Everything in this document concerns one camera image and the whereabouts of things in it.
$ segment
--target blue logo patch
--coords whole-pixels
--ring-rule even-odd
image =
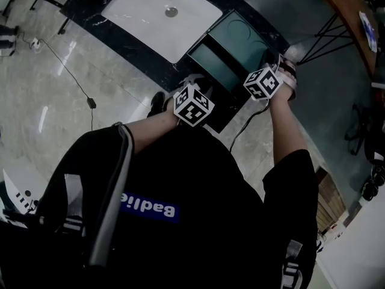
[[[177,205],[127,192],[122,194],[120,201],[120,211],[148,219],[179,223],[179,207]]]

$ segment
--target black marble countertop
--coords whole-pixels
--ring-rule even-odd
[[[136,68],[154,80],[158,85],[170,92],[181,80],[191,73],[199,73],[195,62],[186,55],[177,63],[168,62],[157,52],[106,20],[103,9],[111,0],[68,0],[61,9],[63,15],[77,23],[112,50],[133,64]],[[218,7],[223,16],[236,10],[266,40],[270,47],[282,54],[289,48],[289,43],[269,24],[256,10],[243,0],[208,0]],[[206,123],[216,132],[221,132],[234,115],[247,101],[234,99],[219,84],[214,87],[214,111],[206,119]]]

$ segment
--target person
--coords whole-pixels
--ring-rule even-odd
[[[17,36],[19,33],[19,26],[9,28],[7,26],[0,25],[0,36]],[[8,49],[14,46],[14,42],[8,40],[0,40],[0,49]]]
[[[264,202],[220,141],[202,127],[177,125],[172,98],[160,112],[164,97],[158,93],[151,116],[126,125],[134,139],[134,156],[109,253],[110,288],[307,287],[316,257],[318,186],[288,104],[291,94],[283,84],[271,99],[275,166],[263,179]],[[64,174],[79,175],[87,236],[94,230],[105,186],[120,155],[117,128],[89,132],[76,141],[49,181],[37,214],[66,217]],[[16,241],[14,235],[7,236]],[[20,267],[20,260],[13,259],[19,249],[8,247],[2,257],[7,258],[9,251],[14,256],[7,263],[15,260]],[[33,249],[38,256],[32,256],[29,273],[41,271],[40,276],[52,278],[58,270],[68,269],[70,264],[64,261],[52,267],[54,258],[68,248],[52,248],[46,256],[37,251],[37,242]],[[7,277],[20,268],[8,266],[5,271],[7,265],[0,266],[6,285],[7,280],[20,280]],[[73,287],[78,283],[73,275],[66,273],[61,284],[68,281]]]

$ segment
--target drain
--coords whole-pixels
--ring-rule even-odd
[[[169,7],[165,12],[167,17],[175,17],[178,15],[178,10],[175,7]]]

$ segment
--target marble floor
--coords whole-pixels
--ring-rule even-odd
[[[66,33],[57,35],[65,17],[44,1],[29,11],[32,3],[15,0],[6,24],[20,25],[27,42],[34,37],[44,39],[64,61],[97,103],[93,128],[146,117],[152,96],[162,89],[77,24],[70,22]],[[260,103],[250,100],[221,134],[211,132],[229,147],[248,117],[261,108]],[[0,57],[0,130],[0,169],[25,155],[47,180],[66,150],[91,130],[91,110],[85,96],[47,46],[35,51],[19,37],[16,53]],[[252,120],[233,148],[244,178],[262,198],[262,178],[273,167],[272,140],[267,111]]]

